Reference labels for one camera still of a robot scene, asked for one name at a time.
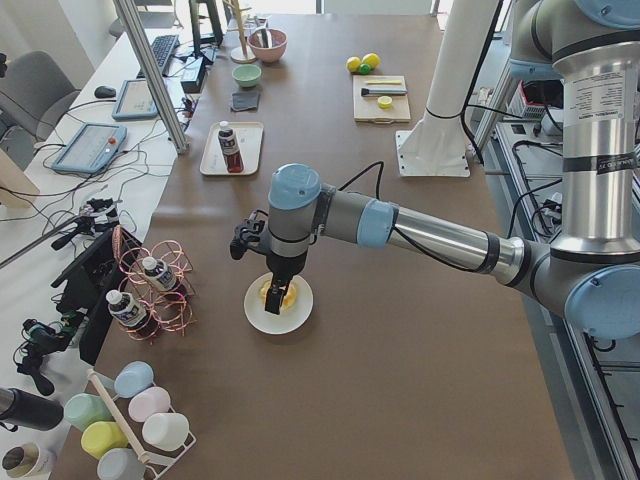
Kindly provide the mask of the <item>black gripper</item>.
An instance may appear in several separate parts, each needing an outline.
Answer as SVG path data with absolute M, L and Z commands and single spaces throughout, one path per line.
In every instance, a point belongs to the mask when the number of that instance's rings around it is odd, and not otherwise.
M 286 288 L 287 295 L 297 294 L 296 283 L 292 278 L 304 269 L 305 263 L 305 253 L 295 257 L 285 257 L 274 252 L 266 255 L 266 265 L 272 272 L 274 279 L 276 281 L 290 281 Z M 279 315 L 282 299 L 283 290 L 278 285 L 270 285 L 267 292 L 265 310 L 271 314 Z

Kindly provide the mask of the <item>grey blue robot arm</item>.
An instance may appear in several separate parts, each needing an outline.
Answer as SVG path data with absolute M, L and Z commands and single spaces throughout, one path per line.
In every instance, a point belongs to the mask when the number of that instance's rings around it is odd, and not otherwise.
M 639 243 L 631 229 L 634 103 L 639 75 L 635 1 L 520 1 L 510 63 L 515 76 L 559 76 L 564 87 L 560 235 L 547 244 L 502 238 L 395 204 L 338 191 L 302 164 L 272 176 L 257 251 L 278 313 L 304 267 L 310 238 L 364 247 L 394 244 L 462 271 L 489 274 L 583 332 L 639 331 Z

